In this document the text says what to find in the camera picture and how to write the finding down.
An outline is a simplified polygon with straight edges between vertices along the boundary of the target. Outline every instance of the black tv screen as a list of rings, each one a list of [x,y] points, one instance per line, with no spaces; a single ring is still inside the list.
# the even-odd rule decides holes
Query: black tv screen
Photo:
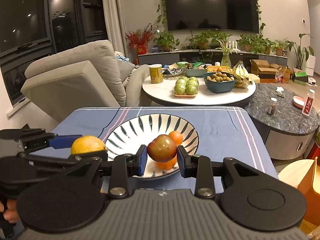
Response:
[[[169,30],[220,29],[259,33],[257,0],[165,0]]]

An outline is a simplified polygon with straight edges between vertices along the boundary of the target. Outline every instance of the gray sofa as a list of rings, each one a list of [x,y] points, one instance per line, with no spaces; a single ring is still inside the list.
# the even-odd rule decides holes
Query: gray sofa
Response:
[[[149,106],[142,90],[148,65],[116,60],[111,43],[94,41],[31,63],[21,92],[58,122],[81,107]]]

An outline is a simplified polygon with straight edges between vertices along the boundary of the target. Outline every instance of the white round table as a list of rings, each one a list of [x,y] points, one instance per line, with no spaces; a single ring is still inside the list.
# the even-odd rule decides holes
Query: white round table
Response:
[[[150,76],[145,79],[142,88],[154,102],[163,106],[244,106],[254,94],[256,84],[248,88],[233,88],[230,92],[215,94],[198,77],[199,91],[194,98],[180,98],[173,95],[176,80],[164,79],[160,84],[151,84]]]

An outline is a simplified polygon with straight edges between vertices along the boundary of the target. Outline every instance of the wall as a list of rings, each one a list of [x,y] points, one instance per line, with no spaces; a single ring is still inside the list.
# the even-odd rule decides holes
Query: wall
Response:
[[[310,14],[310,46],[316,56],[315,72],[320,74],[320,0],[308,0]]]
[[[123,10],[128,31],[136,31],[143,28],[148,23],[154,23],[157,17],[157,5],[159,0],[123,0]],[[307,0],[259,0],[261,5],[261,18],[267,26],[263,34],[271,40],[289,39],[299,40],[299,33],[309,33],[309,11]],[[233,32],[230,40],[236,40],[241,33]],[[191,37],[190,31],[174,31],[175,38],[180,39],[180,43],[187,43]],[[310,40],[303,39],[303,46],[308,46]],[[294,57],[289,57],[289,65],[292,65]]]
[[[0,73],[0,130],[22,128],[26,123],[30,128],[45,128],[51,131],[58,123],[32,102],[24,105],[10,118],[6,113],[12,109],[7,90]]]

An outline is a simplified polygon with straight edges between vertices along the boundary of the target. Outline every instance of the striped bowl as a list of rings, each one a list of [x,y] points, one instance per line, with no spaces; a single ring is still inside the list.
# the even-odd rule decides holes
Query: striped bowl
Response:
[[[121,154],[136,154],[141,144],[148,145],[158,135],[169,134],[174,130],[182,134],[184,140],[181,145],[188,154],[195,154],[199,146],[199,137],[191,123],[171,114],[147,114],[124,122],[113,130],[106,141],[109,160]],[[159,169],[155,163],[148,156],[144,175],[138,178],[159,179],[179,170],[178,163],[170,170]]]

